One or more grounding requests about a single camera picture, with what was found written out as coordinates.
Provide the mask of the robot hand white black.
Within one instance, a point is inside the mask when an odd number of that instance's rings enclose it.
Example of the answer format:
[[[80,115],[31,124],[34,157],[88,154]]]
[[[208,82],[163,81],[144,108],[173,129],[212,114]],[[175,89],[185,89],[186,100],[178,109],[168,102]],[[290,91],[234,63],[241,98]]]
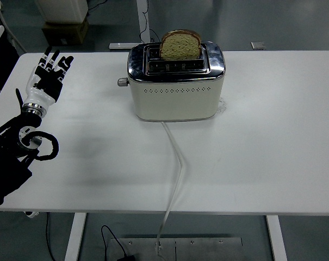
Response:
[[[40,58],[29,77],[25,104],[34,103],[49,107],[55,103],[63,88],[63,80],[69,70],[74,57],[61,57],[56,61],[60,51],[50,55],[52,48],[48,47]]]

